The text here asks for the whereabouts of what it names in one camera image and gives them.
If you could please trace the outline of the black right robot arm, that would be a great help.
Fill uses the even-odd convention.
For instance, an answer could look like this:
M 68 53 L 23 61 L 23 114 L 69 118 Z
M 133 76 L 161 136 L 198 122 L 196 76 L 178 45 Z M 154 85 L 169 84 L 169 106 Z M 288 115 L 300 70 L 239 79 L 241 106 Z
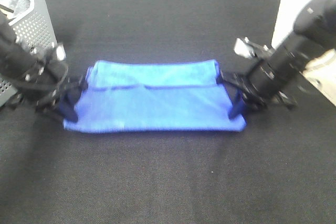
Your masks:
M 218 84 L 236 88 L 236 96 L 228 118 L 233 120 L 249 111 L 259 111 L 269 105 L 283 105 L 288 109 L 297 103 L 283 93 L 309 62 L 335 49 L 335 0 L 311 0 L 300 11 L 292 31 L 276 48 L 268 48 L 237 38 L 237 55 L 257 62 L 246 73 L 221 72 Z

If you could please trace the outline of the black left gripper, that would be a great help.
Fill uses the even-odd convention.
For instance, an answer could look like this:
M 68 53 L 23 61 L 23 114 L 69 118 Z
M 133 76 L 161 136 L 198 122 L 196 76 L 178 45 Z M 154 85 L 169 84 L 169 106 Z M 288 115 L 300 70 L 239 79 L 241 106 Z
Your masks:
M 10 53 L 10 83 L 18 93 L 10 98 L 10 107 L 16 108 L 27 102 L 37 111 L 50 110 L 56 107 L 57 113 L 70 122 L 78 122 L 75 105 L 78 96 L 88 88 L 85 76 L 70 77 L 72 88 L 68 87 L 69 67 L 64 61 L 52 59 L 52 50 L 44 50 L 42 67 L 37 66 L 39 58 L 25 50 L 14 50 Z

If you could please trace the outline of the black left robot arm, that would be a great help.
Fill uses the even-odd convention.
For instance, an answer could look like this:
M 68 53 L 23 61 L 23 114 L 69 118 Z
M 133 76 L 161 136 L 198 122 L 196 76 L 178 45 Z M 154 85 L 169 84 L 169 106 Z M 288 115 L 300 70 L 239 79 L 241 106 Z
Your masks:
M 15 109 L 26 103 L 59 121 L 78 121 L 75 105 L 88 88 L 85 77 L 70 76 L 62 44 L 28 48 L 5 14 L 1 14 L 1 77 L 18 91 L 6 106 Z

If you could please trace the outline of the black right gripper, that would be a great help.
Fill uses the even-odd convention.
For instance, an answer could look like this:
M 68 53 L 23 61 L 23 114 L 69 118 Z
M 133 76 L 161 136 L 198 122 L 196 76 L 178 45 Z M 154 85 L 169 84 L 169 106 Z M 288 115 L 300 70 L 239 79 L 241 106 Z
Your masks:
M 221 70 L 218 84 L 237 88 L 228 118 L 234 120 L 244 115 L 246 110 L 261 110 L 268 105 L 283 105 L 293 109 L 297 103 L 283 89 L 297 74 L 298 63 L 294 58 L 260 60 L 247 74 Z

